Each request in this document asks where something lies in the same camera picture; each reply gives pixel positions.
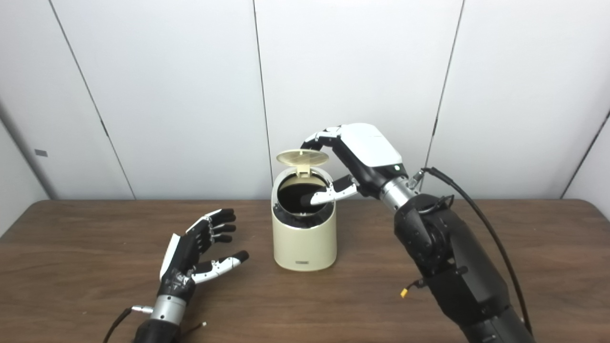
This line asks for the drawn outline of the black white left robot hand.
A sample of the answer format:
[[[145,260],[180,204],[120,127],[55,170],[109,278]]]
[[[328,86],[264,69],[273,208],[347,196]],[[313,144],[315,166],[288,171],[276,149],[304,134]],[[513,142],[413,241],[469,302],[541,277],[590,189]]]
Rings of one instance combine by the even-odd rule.
[[[197,219],[184,234],[174,233],[162,261],[157,296],[189,303],[197,284],[209,282],[244,263],[250,257],[247,251],[200,261],[213,244],[232,241],[230,233],[237,228],[236,219],[233,209],[217,209]]]

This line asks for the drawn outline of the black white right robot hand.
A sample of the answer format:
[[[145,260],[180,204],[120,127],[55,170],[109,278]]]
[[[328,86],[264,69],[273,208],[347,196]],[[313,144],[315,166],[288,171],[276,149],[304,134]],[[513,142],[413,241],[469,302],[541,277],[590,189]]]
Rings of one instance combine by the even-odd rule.
[[[408,177],[402,156],[372,124],[352,123],[329,127],[310,135],[301,149],[320,151],[329,146],[349,174],[300,199],[303,206],[335,202],[359,193],[383,200],[391,182]]]

